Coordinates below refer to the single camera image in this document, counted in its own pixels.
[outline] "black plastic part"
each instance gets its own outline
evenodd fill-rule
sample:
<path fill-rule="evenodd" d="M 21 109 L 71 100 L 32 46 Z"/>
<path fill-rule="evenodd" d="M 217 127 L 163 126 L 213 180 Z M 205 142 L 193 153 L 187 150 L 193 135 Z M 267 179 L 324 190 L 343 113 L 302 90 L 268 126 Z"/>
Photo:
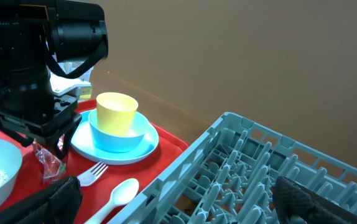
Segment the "black plastic part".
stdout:
<path fill-rule="evenodd" d="M 68 176 L 0 212 L 0 224 L 69 224 L 82 201 L 79 180 Z"/>
<path fill-rule="evenodd" d="M 280 224 L 300 217 L 309 224 L 357 223 L 357 215 L 286 177 L 278 177 L 272 194 Z"/>
<path fill-rule="evenodd" d="M 67 75 L 52 58 L 54 52 L 59 62 L 85 62 Z M 47 66 L 58 76 L 78 78 L 107 55 L 108 37 L 99 5 L 0 0 L 0 130 L 23 146 L 33 138 L 51 145 L 63 158 L 81 116 L 74 113 L 76 98 L 53 95 Z M 63 135 L 60 151 L 57 143 Z"/>

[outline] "dish rack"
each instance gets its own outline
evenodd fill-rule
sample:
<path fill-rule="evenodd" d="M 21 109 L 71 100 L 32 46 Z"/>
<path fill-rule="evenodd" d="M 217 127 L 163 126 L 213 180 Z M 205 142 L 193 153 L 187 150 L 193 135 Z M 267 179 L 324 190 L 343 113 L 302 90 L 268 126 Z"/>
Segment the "dish rack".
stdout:
<path fill-rule="evenodd" d="M 279 175 L 357 215 L 357 183 L 346 183 L 357 168 L 225 113 L 109 223 L 278 223 L 272 193 Z"/>

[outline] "white fork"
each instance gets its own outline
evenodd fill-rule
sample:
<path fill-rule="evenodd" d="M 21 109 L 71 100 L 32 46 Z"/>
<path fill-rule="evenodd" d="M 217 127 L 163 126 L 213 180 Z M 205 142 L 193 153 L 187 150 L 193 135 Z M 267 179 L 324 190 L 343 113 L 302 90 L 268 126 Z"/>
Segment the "white fork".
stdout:
<path fill-rule="evenodd" d="M 78 176 L 80 187 L 87 187 L 94 182 L 107 170 L 108 166 L 99 161 L 96 165 L 90 169 L 84 171 L 84 173 Z"/>

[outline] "white spoon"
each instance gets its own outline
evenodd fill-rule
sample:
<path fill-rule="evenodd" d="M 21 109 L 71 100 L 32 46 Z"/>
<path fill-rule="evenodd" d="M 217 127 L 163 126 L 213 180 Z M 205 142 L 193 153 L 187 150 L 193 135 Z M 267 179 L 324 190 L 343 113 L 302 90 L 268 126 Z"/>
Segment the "white spoon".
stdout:
<path fill-rule="evenodd" d="M 85 224 L 101 223 L 104 218 L 116 207 L 129 203 L 137 195 L 140 184 L 131 178 L 121 182 L 112 192 L 109 202 L 94 214 Z"/>

